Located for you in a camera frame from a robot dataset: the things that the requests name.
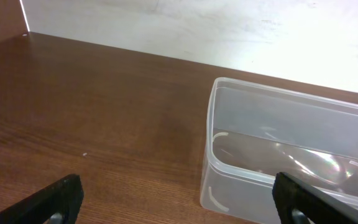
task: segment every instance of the white wall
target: white wall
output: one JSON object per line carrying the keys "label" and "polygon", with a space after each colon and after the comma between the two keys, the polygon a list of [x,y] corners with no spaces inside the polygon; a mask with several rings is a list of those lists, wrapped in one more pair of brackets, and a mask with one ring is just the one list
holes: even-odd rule
{"label": "white wall", "polygon": [[23,3],[33,32],[358,92],[358,0]]}

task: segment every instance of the empty container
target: empty container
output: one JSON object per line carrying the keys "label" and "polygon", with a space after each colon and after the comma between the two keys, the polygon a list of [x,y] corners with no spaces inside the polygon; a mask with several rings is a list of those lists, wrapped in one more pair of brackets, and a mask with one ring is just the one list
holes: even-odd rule
{"label": "empty container", "polygon": [[216,79],[208,108],[202,206],[280,223],[272,187],[281,171],[358,209],[358,105]]}

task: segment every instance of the black object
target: black object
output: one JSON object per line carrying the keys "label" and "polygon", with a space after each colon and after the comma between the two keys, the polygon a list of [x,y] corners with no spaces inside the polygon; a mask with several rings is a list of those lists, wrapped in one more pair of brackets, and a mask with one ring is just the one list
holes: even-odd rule
{"label": "black object", "polygon": [[84,191],[80,176],[70,174],[0,212],[0,224],[74,224]]}
{"label": "black object", "polygon": [[273,199],[283,224],[357,223],[358,210],[312,187],[296,177],[279,172]]}

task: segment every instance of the brown tabletop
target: brown tabletop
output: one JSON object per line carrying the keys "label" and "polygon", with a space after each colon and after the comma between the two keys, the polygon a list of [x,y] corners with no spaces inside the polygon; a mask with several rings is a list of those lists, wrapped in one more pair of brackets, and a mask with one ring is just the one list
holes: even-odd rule
{"label": "brown tabletop", "polygon": [[31,33],[0,43],[0,210],[67,174],[77,223],[246,223],[199,203],[213,81],[358,94]]}

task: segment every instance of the plastic container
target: plastic container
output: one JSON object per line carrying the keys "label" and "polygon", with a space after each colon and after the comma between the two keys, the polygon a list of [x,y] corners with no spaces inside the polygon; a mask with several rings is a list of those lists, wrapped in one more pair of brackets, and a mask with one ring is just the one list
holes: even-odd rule
{"label": "plastic container", "polygon": [[216,79],[208,108],[202,206],[280,223],[272,197],[280,171],[358,209],[358,105]]}

